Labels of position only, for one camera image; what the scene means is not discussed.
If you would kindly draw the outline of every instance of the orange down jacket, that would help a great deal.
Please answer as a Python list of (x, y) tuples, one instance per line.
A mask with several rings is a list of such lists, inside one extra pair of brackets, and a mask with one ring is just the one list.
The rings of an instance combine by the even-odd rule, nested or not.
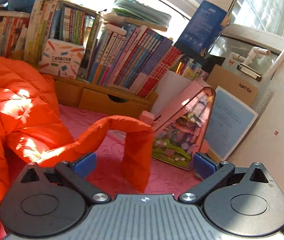
[(54, 81), (23, 61), (0, 57), (0, 201), (9, 187), (4, 147), (21, 159), (53, 166), (95, 151), (108, 129), (127, 133), (123, 172), (143, 192), (151, 166), (152, 128), (139, 120), (110, 116), (94, 123), (75, 142), (59, 119)]

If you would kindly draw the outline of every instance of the white pipe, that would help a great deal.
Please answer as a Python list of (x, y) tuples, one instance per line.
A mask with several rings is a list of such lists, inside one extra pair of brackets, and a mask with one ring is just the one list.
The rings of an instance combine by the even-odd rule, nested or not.
[(271, 67), (263, 75), (263, 79), (271, 77), (274, 74), (274, 72), (277, 70), (277, 68), (281, 65), (283, 60), (284, 60), (284, 49), (282, 50), (280, 55), (277, 57), (277, 59), (273, 62)]
[(250, 65), (252, 60), (258, 56), (259, 58), (262, 58), (264, 55), (268, 56), (271, 54), (271, 51), (269, 51), (268, 49), (262, 49), (260, 47), (253, 47), (248, 56), (246, 57), (246, 59), (244, 60), (243, 64), (245, 65)]

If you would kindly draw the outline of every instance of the picture book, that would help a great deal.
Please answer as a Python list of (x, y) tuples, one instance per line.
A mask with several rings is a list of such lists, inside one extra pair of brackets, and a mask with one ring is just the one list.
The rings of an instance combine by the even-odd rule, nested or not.
[(101, 72), (100, 72), (100, 74), (99, 74), (99, 77), (98, 77), (98, 79), (97, 79), (96, 84), (98, 84), (98, 85), (100, 84), (100, 82), (101, 82), (101, 80), (102, 80), (102, 77), (103, 77), (103, 75), (104, 75), (104, 72), (106, 71), (106, 68), (107, 68), (107, 66), (109, 65), (109, 62), (110, 62), (110, 60), (111, 60), (111, 58), (112, 58), (112, 56), (113, 56), (113, 54), (114, 54), (114, 51), (115, 51), (115, 49), (117, 48), (117, 46), (118, 46), (118, 44), (119, 44), (119, 42), (121, 41), (122, 38), (123, 38), (123, 36), (120, 35), (120, 34), (118, 34), (118, 35), (116, 36), (116, 39), (115, 39), (115, 41), (114, 41), (114, 43), (113, 43), (113, 45), (112, 45), (112, 48), (111, 48), (111, 50), (109, 51), (108, 56), (106, 57), (106, 60), (105, 60), (104, 65), (103, 65), (103, 67), (102, 67), (102, 69), (101, 69)]
[(103, 77), (103, 83), (102, 83), (103, 86), (106, 86), (106, 84), (109, 80), (109, 77), (111, 76), (111, 73), (113, 72), (114, 67), (117, 64), (117, 61), (119, 60), (120, 56), (122, 55), (122, 52), (125, 49), (127, 42), (129, 41), (130, 37), (132, 36), (133, 32), (135, 31), (136, 26), (127, 25), (127, 26), (124, 27), (124, 29), (126, 30), (126, 35), (124, 36), (124, 41), (123, 41), (121, 47), (119, 48), (115, 58), (113, 59), (112, 64), (106, 70), (105, 76)]
[(98, 82), (98, 78), (100, 76), (100, 72), (103, 69), (103, 66), (104, 66), (104, 63), (106, 61), (106, 58), (109, 55), (109, 52), (110, 52), (110, 50), (111, 50), (111, 48), (113, 46), (113, 43), (114, 43), (117, 35), (118, 35), (117, 33), (112, 33), (112, 35), (111, 35), (111, 37), (109, 39), (109, 42), (107, 43), (105, 51), (103, 52), (102, 58), (100, 60), (99, 66), (98, 66), (98, 68), (97, 68), (97, 70), (96, 70), (96, 72), (94, 74), (94, 79), (93, 79), (93, 82), (92, 82), (93, 84), (97, 84), (97, 82)]
[(95, 75), (95, 73), (96, 73), (96, 71), (98, 69), (100, 60), (101, 60), (102, 55), (103, 55), (103, 53), (105, 51), (107, 43), (109, 42), (111, 34), (112, 34), (112, 32), (110, 32), (108, 30), (104, 30), (102, 32), (102, 35), (101, 35), (99, 41), (98, 41), (96, 52), (95, 52), (95, 56), (94, 56), (94, 60), (93, 60), (92, 67), (91, 67), (91, 71), (90, 71), (89, 77), (88, 77), (88, 81), (90, 83), (93, 82), (94, 75)]

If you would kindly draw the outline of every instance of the window frame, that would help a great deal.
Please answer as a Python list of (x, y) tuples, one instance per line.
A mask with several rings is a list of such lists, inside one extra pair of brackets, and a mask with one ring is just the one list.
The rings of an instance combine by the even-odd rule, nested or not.
[[(229, 13), (235, 2), (236, 0), (232, 0)], [(222, 35), (252, 43), (254, 45), (269, 49), (277, 54), (280, 54), (284, 49), (284, 37), (238, 24), (230, 24), (224, 29)]]

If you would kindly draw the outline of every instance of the pink blanket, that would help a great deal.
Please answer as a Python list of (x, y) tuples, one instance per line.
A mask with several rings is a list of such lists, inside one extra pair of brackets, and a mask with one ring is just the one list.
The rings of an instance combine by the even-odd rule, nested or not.
[[(87, 127), (105, 114), (98, 114), (79, 110), (70, 106), (60, 105), (60, 118), (68, 127), (74, 138), (77, 138)], [(88, 181), (108, 192), (115, 194), (138, 193), (124, 178), (121, 172), (121, 160), (123, 158), (123, 144), (114, 136), (108, 135), (100, 148), (96, 151), (97, 167), (88, 177)], [(171, 194), (177, 197), (200, 180), (194, 176), (193, 171), (185, 171), (180, 168), (152, 159), (151, 176), (146, 187), (146, 194)]]

